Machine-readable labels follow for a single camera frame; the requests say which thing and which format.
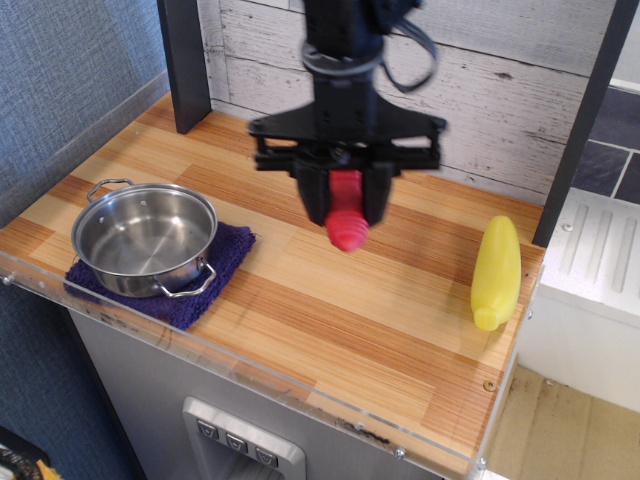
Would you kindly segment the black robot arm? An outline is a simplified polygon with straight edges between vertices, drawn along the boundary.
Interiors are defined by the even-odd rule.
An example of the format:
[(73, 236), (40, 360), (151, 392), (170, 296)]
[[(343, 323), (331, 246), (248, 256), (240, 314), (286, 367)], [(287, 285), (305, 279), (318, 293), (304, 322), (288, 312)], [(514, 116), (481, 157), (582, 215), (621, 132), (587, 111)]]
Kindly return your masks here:
[(430, 37), (407, 20), (416, 1), (307, 1), (302, 61), (313, 78), (313, 101), (252, 121), (260, 171), (286, 171), (310, 220), (333, 210), (335, 171), (360, 173), (360, 211), (369, 225), (386, 210), (394, 177), (436, 169), (444, 119), (396, 106), (379, 95), (374, 71), (384, 66), (386, 36), (398, 30), (438, 57)]

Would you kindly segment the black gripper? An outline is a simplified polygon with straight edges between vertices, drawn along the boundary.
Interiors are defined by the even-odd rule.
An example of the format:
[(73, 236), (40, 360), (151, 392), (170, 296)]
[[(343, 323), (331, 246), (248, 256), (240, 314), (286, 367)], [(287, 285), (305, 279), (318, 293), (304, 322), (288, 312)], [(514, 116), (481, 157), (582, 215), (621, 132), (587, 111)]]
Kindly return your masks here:
[(260, 171), (293, 173), (311, 222), (331, 207), (329, 170), (361, 170), (363, 213), (384, 218), (392, 181), (402, 170), (437, 169), (447, 122), (396, 106), (368, 81), (316, 81), (314, 101), (249, 123)]

